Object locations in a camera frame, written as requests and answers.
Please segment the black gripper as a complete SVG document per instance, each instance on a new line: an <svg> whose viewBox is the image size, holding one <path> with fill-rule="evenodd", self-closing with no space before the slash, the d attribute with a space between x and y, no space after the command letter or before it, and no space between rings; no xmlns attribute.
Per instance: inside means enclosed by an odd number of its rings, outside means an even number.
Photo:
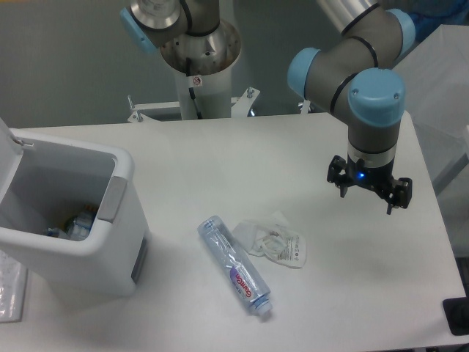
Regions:
<svg viewBox="0 0 469 352"><path fill-rule="evenodd" d="M407 209L413 195L413 181L408 177L395 179L392 175L394 159L384 166L367 167L363 161L345 161L335 155L328 167L327 181L333 183L344 198L348 188L357 186L373 191L388 203L386 213L391 215L394 208Z"/></svg>

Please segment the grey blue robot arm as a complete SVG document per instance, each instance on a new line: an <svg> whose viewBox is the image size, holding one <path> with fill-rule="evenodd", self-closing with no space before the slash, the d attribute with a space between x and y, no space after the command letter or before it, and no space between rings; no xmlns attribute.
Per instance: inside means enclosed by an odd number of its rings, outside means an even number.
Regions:
<svg viewBox="0 0 469 352"><path fill-rule="evenodd" d="M342 40L326 52L296 54L287 83L348 128L347 157L332 159L327 180L341 195L358 186L389 209L407 208L413 182L392 175L405 85L391 65L413 44L413 20L376 1L321 1L320 7ZM229 71L240 55L240 36L221 18L218 1L132 1L119 16L133 42L159 52L174 71L184 119L231 116Z"/></svg>

